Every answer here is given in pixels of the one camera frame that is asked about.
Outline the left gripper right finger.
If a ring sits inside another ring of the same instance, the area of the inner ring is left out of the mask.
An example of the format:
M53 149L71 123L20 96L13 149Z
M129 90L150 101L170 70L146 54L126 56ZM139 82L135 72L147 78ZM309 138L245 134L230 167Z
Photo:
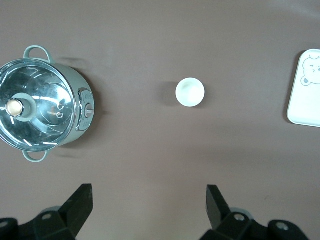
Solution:
M217 185L206 187L206 212L211 225L202 240L307 240L294 223L275 219L267 226L245 211L232 210Z

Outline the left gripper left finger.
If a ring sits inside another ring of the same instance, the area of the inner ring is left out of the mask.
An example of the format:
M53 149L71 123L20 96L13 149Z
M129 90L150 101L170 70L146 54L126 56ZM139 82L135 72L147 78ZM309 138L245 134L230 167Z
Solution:
M93 187L82 184L61 206L43 210L19 225L15 218L0 220L2 240L75 240L93 211Z

